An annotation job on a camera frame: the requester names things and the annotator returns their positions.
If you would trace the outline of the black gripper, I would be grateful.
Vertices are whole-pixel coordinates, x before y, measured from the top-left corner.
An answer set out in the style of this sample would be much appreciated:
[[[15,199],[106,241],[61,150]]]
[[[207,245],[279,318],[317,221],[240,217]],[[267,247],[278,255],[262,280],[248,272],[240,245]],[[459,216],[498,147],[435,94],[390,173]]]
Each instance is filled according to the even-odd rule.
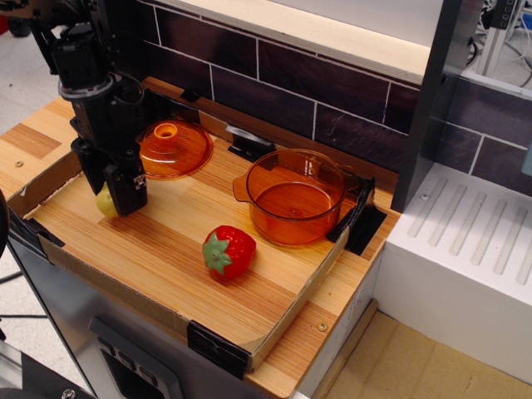
[[[93,86],[70,88],[77,138],[71,150],[94,193],[107,183],[116,212],[127,216],[148,201],[140,147],[135,137],[144,126],[145,89],[133,76],[106,76]]]

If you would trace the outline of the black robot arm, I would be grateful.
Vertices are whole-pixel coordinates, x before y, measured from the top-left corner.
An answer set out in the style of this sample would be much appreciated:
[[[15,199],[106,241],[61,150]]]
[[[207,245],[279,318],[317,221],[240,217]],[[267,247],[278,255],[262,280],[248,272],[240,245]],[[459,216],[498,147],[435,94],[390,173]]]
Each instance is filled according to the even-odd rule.
[[[77,155],[92,191],[107,188],[119,216],[147,203],[136,137],[147,125],[136,1],[26,1],[24,12],[59,94],[71,103]]]

